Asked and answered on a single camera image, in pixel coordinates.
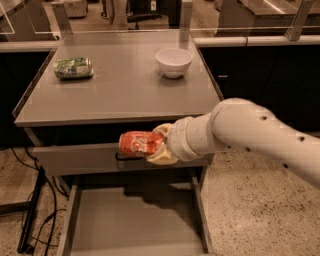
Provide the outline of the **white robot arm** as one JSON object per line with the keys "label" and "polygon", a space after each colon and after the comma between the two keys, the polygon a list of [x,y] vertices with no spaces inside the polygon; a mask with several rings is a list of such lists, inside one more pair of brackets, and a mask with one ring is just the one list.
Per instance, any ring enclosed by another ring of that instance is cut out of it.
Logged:
{"label": "white robot arm", "polygon": [[320,188],[320,139],[284,124],[268,109],[230,98],[212,112],[155,128],[164,144],[147,160],[156,165],[188,162],[216,152],[241,149],[278,161]]}

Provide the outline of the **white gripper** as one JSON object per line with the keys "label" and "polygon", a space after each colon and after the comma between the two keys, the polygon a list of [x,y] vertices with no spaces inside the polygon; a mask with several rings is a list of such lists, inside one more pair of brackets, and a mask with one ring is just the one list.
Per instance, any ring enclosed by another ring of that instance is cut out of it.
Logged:
{"label": "white gripper", "polygon": [[186,117],[173,124],[164,123],[155,127],[155,133],[167,138],[167,146],[161,145],[154,154],[147,156],[146,160],[154,165],[171,165],[178,160],[188,162],[200,159],[201,156],[192,150],[187,140],[187,126],[191,120],[191,117]]}

